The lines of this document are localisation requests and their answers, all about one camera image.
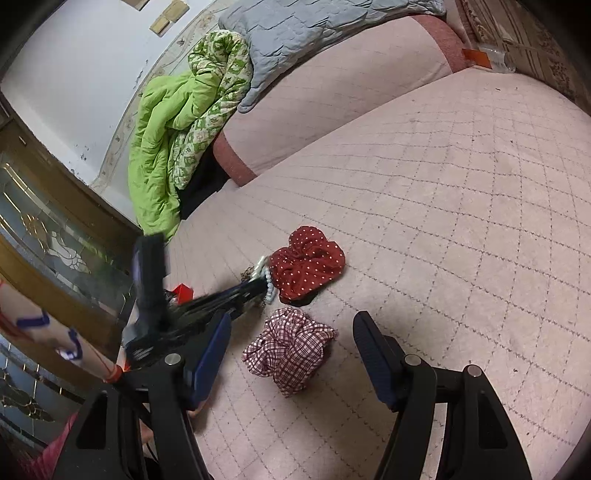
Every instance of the wooden block on wall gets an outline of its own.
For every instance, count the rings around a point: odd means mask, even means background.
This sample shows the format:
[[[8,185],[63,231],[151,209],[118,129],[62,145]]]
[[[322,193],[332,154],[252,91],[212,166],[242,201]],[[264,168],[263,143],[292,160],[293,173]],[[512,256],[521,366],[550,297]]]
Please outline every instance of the wooden block on wall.
[[[150,27],[150,30],[153,31],[159,37],[164,34],[164,29],[168,27],[170,22],[168,19],[164,17],[164,15],[160,15]]]
[[[189,11],[189,6],[181,0],[173,0],[173,2],[164,10],[163,15],[171,22],[176,22],[185,13]]]
[[[150,0],[123,0],[126,4],[131,5],[136,10],[142,10],[144,5]]]

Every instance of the green blanket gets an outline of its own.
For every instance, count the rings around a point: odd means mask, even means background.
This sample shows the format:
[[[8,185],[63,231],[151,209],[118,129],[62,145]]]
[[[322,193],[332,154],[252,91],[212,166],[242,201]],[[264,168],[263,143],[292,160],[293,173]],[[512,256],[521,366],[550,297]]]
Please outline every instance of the green blanket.
[[[186,187],[252,78],[248,45],[228,30],[199,40],[189,66],[146,85],[129,149],[129,194],[139,225],[146,235],[163,232],[167,239],[180,223],[176,188]]]

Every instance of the metal screw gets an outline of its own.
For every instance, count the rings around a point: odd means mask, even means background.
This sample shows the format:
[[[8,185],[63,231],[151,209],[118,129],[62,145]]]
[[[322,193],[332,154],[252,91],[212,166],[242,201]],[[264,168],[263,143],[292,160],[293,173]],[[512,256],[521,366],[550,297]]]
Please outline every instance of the metal screw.
[[[480,368],[478,365],[468,365],[466,370],[468,375],[471,375],[472,377],[479,377],[482,375],[482,368]]]
[[[417,365],[421,364],[421,357],[419,357],[418,355],[415,355],[414,353],[411,353],[410,355],[407,355],[404,357],[404,361],[408,365],[412,365],[413,367],[416,367]]]
[[[178,353],[169,353],[165,358],[164,362],[167,365],[176,365],[181,361],[181,356]]]

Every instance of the wall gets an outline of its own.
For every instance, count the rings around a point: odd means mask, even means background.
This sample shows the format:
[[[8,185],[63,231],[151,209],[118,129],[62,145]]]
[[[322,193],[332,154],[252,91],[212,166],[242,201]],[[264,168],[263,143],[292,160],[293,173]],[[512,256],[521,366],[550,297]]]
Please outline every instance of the wall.
[[[184,0],[190,10],[158,37],[149,30],[170,0],[142,11],[121,0],[67,0],[27,41],[0,89],[33,134],[86,184],[99,174],[125,109],[144,76],[209,0]],[[101,192],[135,220],[121,178]]]

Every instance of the clear plastic bottle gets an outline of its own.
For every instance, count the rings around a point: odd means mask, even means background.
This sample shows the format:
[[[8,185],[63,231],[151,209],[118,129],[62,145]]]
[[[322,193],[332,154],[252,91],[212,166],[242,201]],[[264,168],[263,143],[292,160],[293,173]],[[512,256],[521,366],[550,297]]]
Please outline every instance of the clear plastic bottle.
[[[515,63],[511,56],[499,47],[493,45],[478,44],[478,50],[486,53],[493,72],[497,73],[513,73],[515,71]]]

